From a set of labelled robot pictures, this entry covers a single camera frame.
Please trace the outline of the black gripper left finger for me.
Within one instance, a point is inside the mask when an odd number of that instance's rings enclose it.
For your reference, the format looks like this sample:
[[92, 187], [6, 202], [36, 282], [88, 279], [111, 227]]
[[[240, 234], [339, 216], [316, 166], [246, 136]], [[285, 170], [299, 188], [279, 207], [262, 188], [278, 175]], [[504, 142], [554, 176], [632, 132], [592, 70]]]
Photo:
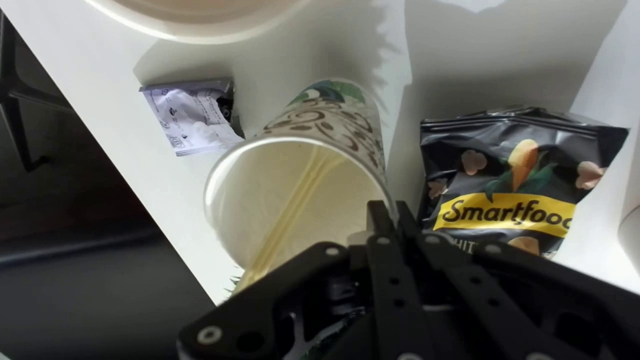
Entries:
[[381, 200], [368, 205], [371, 237], [366, 257], [371, 281], [380, 360], [433, 360], [421, 302], [404, 262], [391, 216]]

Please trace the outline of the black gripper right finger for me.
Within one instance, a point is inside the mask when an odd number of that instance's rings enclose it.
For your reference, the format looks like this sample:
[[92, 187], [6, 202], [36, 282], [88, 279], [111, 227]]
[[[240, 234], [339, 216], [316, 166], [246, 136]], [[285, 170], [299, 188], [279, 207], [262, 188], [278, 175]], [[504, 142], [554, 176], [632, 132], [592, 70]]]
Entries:
[[588, 360], [588, 352], [557, 332], [561, 304], [507, 261], [521, 251], [482, 244], [471, 253], [443, 234], [421, 232], [404, 202], [396, 205], [401, 251], [407, 253], [418, 295], [431, 316], [438, 351], [474, 360]]

